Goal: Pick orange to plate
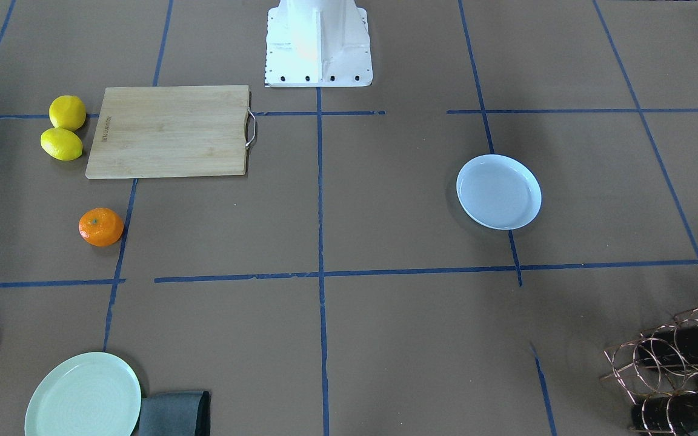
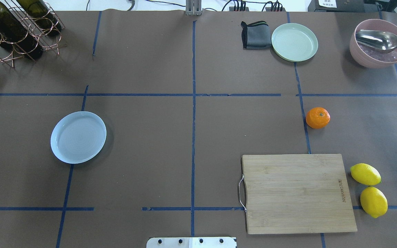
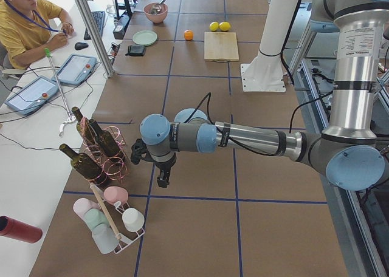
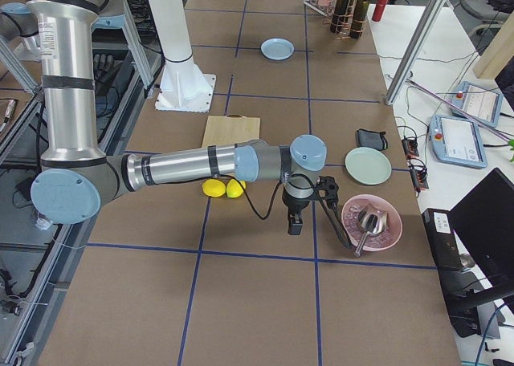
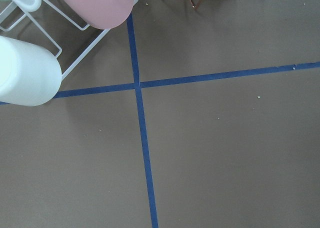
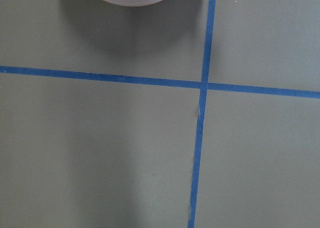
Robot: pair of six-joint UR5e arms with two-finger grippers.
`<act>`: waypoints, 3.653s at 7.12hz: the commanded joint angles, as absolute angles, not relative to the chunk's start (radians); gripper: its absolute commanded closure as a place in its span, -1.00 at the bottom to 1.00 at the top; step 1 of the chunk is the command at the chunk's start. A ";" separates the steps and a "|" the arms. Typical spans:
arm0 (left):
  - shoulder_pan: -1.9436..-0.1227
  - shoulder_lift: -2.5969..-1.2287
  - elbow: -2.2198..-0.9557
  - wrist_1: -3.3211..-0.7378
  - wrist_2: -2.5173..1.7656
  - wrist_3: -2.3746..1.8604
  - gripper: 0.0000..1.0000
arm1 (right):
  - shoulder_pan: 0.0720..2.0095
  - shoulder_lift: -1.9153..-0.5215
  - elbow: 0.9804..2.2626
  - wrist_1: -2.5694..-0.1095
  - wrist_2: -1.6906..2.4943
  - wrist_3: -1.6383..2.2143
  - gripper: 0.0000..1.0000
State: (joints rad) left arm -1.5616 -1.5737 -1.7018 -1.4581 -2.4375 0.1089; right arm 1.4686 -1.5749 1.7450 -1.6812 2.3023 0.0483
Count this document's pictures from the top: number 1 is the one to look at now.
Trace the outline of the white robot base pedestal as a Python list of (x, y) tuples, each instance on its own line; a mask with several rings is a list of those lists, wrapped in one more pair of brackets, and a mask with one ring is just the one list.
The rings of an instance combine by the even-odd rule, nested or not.
[(367, 87), (373, 78), (368, 14), (355, 1), (280, 1), (269, 9), (266, 87)]

